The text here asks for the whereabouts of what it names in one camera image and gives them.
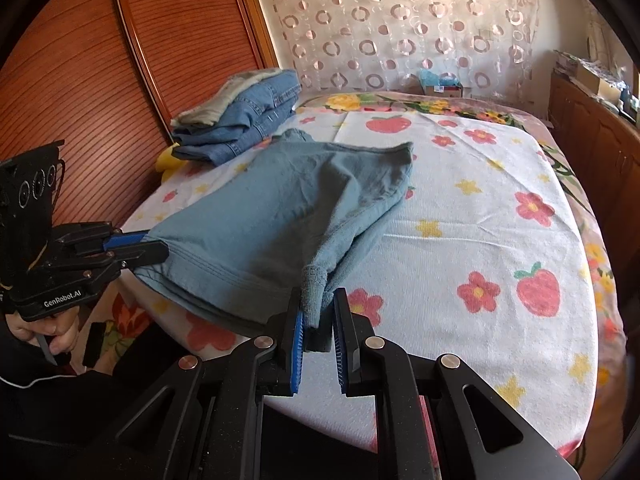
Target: bed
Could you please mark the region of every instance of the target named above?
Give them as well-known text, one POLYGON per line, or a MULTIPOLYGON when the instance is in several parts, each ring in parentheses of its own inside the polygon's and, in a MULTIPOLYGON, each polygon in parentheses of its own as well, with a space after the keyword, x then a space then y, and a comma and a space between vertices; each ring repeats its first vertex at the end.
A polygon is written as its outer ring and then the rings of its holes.
MULTIPOLYGON (((409 352, 431 358, 446 351, 459 354, 568 457, 580 444, 592 409, 607 413, 613 399, 620 404, 626 339, 597 222, 546 126, 495 104, 396 92, 322 96, 296 111, 279 132, 296 127, 316 140, 349 144, 414 142, 415 184, 395 231, 386 237, 395 245, 381 242, 345 283, 352 309, 409 352), (472 177, 465 177, 467 170, 454 154, 462 148, 475 168, 472 177), (526 156, 519 158, 523 150, 526 156), (448 176, 452 182, 445 186, 448 176), (511 184, 524 191, 508 199, 495 194, 511 184), (551 196, 556 197, 552 206, 551 196), (474 201, 468 210, 484 211, 486 217, 460 218, 456 211, 467 209, 456 201, 464 200, 474 201), (489 205, 503 202, 516 212, 513 219, 488 213, 500 212, 489 205), (527 227, 518 227, 523 221, 527 227), (457 222, 475 222, 476 238, 456 230, 457 222), (495 243, 497 226, 503 230, 498 238, 508 242, 495 243), (476 245, 487 249, 474 252, 476 245), (558 250, 565 246, 580 250, 558 250), (536 288, 546 293, 537 297, 536 288), (460 323, 463 315, 468 321, 460 323)), ((268 143, 219 168, 184 165, 137 209, 124 231, 149 229, 219 189, 247 171, 268 143)), ((205 359, 227 354, 244 340, 195 317, 127 272, 89 320, 108 322, 96 369, 109 372, 152 319, 205 359)), ((74 352, 78 371, 88 327, 74 352)), ((332 354, 306 355, 300 394, 267 402, 325 434, 376 449, 373 401, 340 395, 332 354)))

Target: window curtain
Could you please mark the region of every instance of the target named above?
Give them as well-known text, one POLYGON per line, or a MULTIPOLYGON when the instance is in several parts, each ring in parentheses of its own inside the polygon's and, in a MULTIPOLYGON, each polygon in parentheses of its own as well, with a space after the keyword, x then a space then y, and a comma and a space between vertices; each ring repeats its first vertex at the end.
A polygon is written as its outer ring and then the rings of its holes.
POLYGON ((526 100, 538 0, 261 2, 307 91, 406 91, 425 68, 478 96, 526 100))

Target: stack of folded clothes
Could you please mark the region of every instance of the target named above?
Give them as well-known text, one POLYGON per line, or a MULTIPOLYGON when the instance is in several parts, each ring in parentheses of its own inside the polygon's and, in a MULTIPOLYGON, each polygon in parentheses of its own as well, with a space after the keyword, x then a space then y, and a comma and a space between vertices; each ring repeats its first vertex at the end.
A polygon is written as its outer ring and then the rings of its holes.
POLYGON ((172 121, 179 144, 173 156, 224 164, 275 132, 293 114, 301 89, 295 70, 233 76, 209 101, 172 121))

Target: beige folded garment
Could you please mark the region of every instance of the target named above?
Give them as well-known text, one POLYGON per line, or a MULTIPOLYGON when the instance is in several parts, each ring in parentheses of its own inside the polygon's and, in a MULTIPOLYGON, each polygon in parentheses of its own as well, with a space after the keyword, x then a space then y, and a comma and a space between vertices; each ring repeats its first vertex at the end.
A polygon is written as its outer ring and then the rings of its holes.
POLYGON ((238 95, 255 85, 256 83, 278 75, 282 72, 281 68, 265 68, 262 70, 251 70, 249 72, 241 72, 231 76, 221 86, 220 90, 208 101, 186 110, 171 119, 171 126, 185 126, 187 124, 204 124, 213 126, 220 120, 220 116, 238 95))

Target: white cable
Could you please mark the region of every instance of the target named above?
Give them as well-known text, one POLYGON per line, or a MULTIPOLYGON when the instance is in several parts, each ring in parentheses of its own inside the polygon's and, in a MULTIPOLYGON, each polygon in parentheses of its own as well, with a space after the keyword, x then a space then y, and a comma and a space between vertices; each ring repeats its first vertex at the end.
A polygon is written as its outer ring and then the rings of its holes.
POLYGON ((51 377, 40 377, 39 379, 34 379, 26 386, 22 386, 21 384, 14 384, 11 381, 7 381, 4 377, 0 377, 0 381, 4 384, 8 384, 9 386, 13 386, 14 388, 20 388, 21 390, 26 390, 27 388, 31 388, 35 383, 39 383, 40 381, 49 381, 50 379, 59 379, 62 377, 77 377, 75 375, 53 375, 51 377))

